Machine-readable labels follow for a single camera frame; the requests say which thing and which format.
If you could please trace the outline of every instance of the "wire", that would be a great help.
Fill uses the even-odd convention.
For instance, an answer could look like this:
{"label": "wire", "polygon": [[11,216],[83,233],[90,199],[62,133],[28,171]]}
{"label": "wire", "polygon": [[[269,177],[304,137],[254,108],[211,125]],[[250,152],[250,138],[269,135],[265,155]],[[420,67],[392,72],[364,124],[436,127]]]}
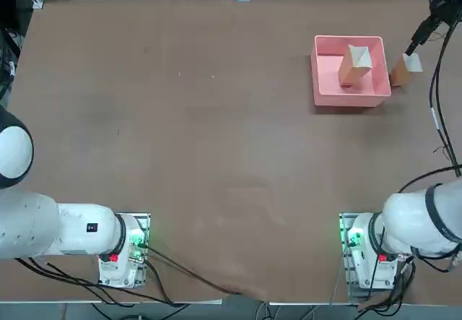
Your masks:
{"label": "wire", "polygon": [[434,174],[438,174],[438,173],[443,173],[443,172],[447,172],[449,170],[455,170],[455,169],[461,169],[462,168],[462,165],[455,165],[455,166],[448,166],[448,167],[443,167],[443,168],[438,168],[437,170],[432,170],[430,172],[427,172],[425,174],[422,174],[421,176],[418,176],[414,179],[412,179],[411,181],[409,181],[408,183],[406,183],[405,185],[403,185],[401,187],[401,189],[399,189],[398,193],[402,193],[404,190],[406,190],[407,188],[409,188],[412,184],[416,183],[417,181],[420,181],[424,178],[427,178],[427,177],[430,177],[430,176],[433,176]]}
{"label": "wire", "polygon": [[136,319],[136,320],[152,320],[145,315],[125,315],[122,316],[119,320],[127,320],[127,319]]}
{"label": "wire", "polygon": [[160,293],[162,294],[162,297],[164,298],[165,302],[167,302],[169,306],[172,306],[174,308],[184,306],[181,303],[174,303],[174,302],[172,302],[172,300],[170,300],[170,298],[167,296],[167,293],[165,292],[164,285],[162,285],[162,281],[160,280],[159,273],[157,273],[157,270],[154,267],[154,265],[151,262],[147,261],[147,260],[144,260],[144,263],[154,273],[155,279],[157,281],[157,286],[159,287]]}
{"label": "wire", "polygon": [[[181,308],[177,309],[176,311],[173,311],[172,313],[168,314],[167,316],[164,316],[163,318],[160,318],[159,320],[167,320],[171,318],[172,316],[180,313],[181,311],[184,311],[187,307],[189,307],[191,304],[185,304],[181,306]],[[141,317],[141,320],[151,320],[145,315],[125,315],[122,316],[119,320],[127,320],[127,319],[136,319],[138,320]]]}
{"label": "wire", "polygon": [[140,248],[146,248],[150,251],[152,251],[153,253],[155,253],[156,255],[162,257],[163,259],[167,260],[168,262],[170,262],[171,264],[173,264],[175,267],[179,268],[180,270],[182,270],[183,272],[185,272],[186,274],[188,274],[189,276],[193,277],[193,278],[196,278],[197,280],[200,280],[201,282],[203,282],[204,284],[218,290],[218,291],[221,291],[222,293],[227,293],[228,295],[242,295],[242,293],[239,293],[237,291],[231,291],[231,290],[228,290],[228,289],[225,289],[224,287],[221,287],[217,284],[214,284],[213,282],[203,278],[202,276],[200,276],[199,274],[191,271],[190,269],[187,269],[186,267],[184,266],[181,266],[179,263],[173,261],[170,257],[168,257],[167,255],[161,253],[160,251],[154,249],[154,248],[151,248],[150,246],[146,245],[146,244],[143,244],[143,243],[140,243],[138,245]]}
{"label": "wire", "polygon": [[277,307],[277,310],[276,310],[276,313],[274,314],[273,320],[276,320],[277,314],[279,314],[279,311],[280,311],[280,310],[281,310],[281,306],[278,306],[278,307]]}
{"label": "wire", "polygon": [[310,309],[309,309],[305,314],[303,314],[303,315],[299,318],[299,320],[305,320],[305,319],[306,319],[307,317],[309,317],[312,313],[314,313],[314,312],[316,311],[316,309],[318,309],[318,308],[319,308],[319,306],[316,306],[316,307],[310,306]]}
{"label": "wire", "polygon": [[[459,23],[459,14],[460,13],[461,13],[461,8],[459,8],[459,10],[456,12],[456,18],[455,18],[454,22],[450,25],[448,31],[446,32],[446,36],[445,36],[445,39],[443,41],[443,45],[441,46],[440,55],[438,57],[438,62],[437,62],[437,65],[435,67],[435,70],[433,72],[432,81],[431,81],[430,90],[429,90],[430,110],[432,111],[432,115],[433,115],[433,118],[434,118],[434,121],[435,121],[435,126],[436,126],[436,129],[437,129],[437,132],[438,132],[438,136],[440,137],[441,142],[443,143],[443,147],[448,151],[449,158],[450,158],[450,161],[453,164],[453,166],[457,166],[458,162],[457,162],[456,155],[454,153],[452,142],[450,141],[448,130],[446,129],[445,120],[444,120],[443,112],[442,112],[442,109],[441,109],[440,90],[439,90],[440,86],[439,86],[439,84],[440,84],[441,62],[442,62],[446,47],[448,46],[450,37],[453,34],[454,30],[456,29],[457,24]],[[438,116],[440,118],[440,123],[441,123],[441,127],[443,128],[443,133],[441,132],[440,125],[438,124],[438,121],[436,119],[435,109],[433,108],[433,88],[434,87],[435,87],[435,99],[436,99],[436,103],[437,103],[437,113],[438,113]],[[456,174],[457,177],[462,176],[462,172],[460,171],[459,168],[454,168],[454,173]]]}
{"label": "wire", "polygon": [[187,307],[189,307],[191,304],[185,304],[183,307],[181,307],[180,309],[177,309],[176,311],[173,311],[172,313],[168,314],[167,316],[164,316],[163,318],[159,319],[159,320],[167,320],[169,318],[171,318],[172,316],[180,313],[181,311],[184,311]]}
{"label": "wire", "polygon": [[75,278],[75,277],[72,277],[71,275],[61,271],[58,267],[50,264],[50,267],[55,269],[56,271],[59,272],[59,274],[57,273],[54,273],[52,271],[49,271],[43,267],[41,267],[33,258],[29,258],[29,261],[32,263],[32,265],[34,265],[37,269],[45,272],[45,273],[49,273],[53,276],[57,276],[57,277],[60,277],[60,275],[62,275],[63,277],[67,278],[67,279],[70,279],[72,281],[74,281],[76,283],[76,285],[79,285],[79,286],[82,286],[85,290],[88,290],[90,291],[93,295],[95,295],[98,299],[100,299],[103,303],[105,304],[110,304],[110,305],[116,305],[116,306],[120,306],[122,308],[131,308],[134,306],[133,305],[126,305],[126,304],[122,304],[122,303],[119,303],[118,301],[116,301],[106,290],[103,290],[101,285],[91,285],[91,286],[94,286],[95,288],[97,288],[99,291],[103,292],[104,294],[106,294],[106,296],[112,301],[112,303],[106,301],[104,298],[102,298],[100,295],[98,295],[95,291],[91,290],[89,286],[86,286],[84,283],[87,283],[87,284],[91,284],[91,282],[89,282],[88,280],[85,280],[85,279],[82,279],[82,278]]}
{"label": "wire", "polygon": [[106,318],[107,320],[112,320],[108,315],[104,314],[97,306],[95,306],[93,303],[90,304],[91,307],[93,307],[98,313],[101,314],[103,318]]}
{"label": "wire", "polygon": [[[33,266],[30,266],[27,262],[25,262],[24,260],[22,259],[15,259],[16,261],[18,261],[22,266],[24,266],[25,268],[27,268],[28,270],[38,274],[38,275],[41,275],[42,277],[47,277],[49,279],[52,279],[52,280],[57,280],[59,282],[65,282],[66,284],[71,284],[71,285],[78,285],[78,286],[82,286],[82,284],[79,284],[77,282],[74,282],[72,280],[69,280],[69,279],[66,279],[64,277],[57,277],[55,275],[53,275],[53,272],[48,270],[48,269],[45,269],[45,268],[41,268],[42,270],[40,269],[37,269]],[[50,267],[53,267],[55,268],[52,264],[50,263],[47,263],[48,266]],[[159,298],[156,298],[156,297],[152,297],[152,296],[149,296],[149,295],[145,295],[143,293],[137,293],[137,292],[134,292],[134,291],[131,291],[131,290],[127,290],[127,289],[122,289],[122,288],[119,288],[119,287],[113,287],[113,286],[110,286],[110,285],[101,285],[101,284],[95,284],[95,283],[91,283],[91,282],[88,282],[82,278],[76,278],[78,280],[81,280],[83,284],[85,284],[85,286],[91,286],[91,287],[103,287],[105,289],[111,289],[111,290],[117,290],[117,291],[120,291],[122,293],[128,293],[129,295],[134,295],[134,296],[139,296],[139,297],[142,297],[142,298],[146,298],[148,300],[155,300],[156,302],[160,302],[160,303],[165,303],[167,304],[164,300],[161,300]]]}

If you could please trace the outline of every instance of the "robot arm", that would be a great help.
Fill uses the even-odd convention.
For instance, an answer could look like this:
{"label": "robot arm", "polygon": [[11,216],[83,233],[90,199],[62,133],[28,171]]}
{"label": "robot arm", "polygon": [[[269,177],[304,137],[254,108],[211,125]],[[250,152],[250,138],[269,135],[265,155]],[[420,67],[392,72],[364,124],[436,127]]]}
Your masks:
{"label": "robot arm", "polygon": [[114,214],[98,204],[57,204],[12,188],[27,175],[33,156],[26,126],[0,106],[0,259],[98,255],[100,282],[142,286],[147,252],[138,245],[147,244],[149,215]]}
{"label": "robot arm", "polygon": [[357,216],[348,242],[358,285],[364,289],[371,286],[377,260],[375,289],[391,289],[398,260],[408,256],[447,256],[452,266],[462,244],[462,179],[391,195],[381,213]]}

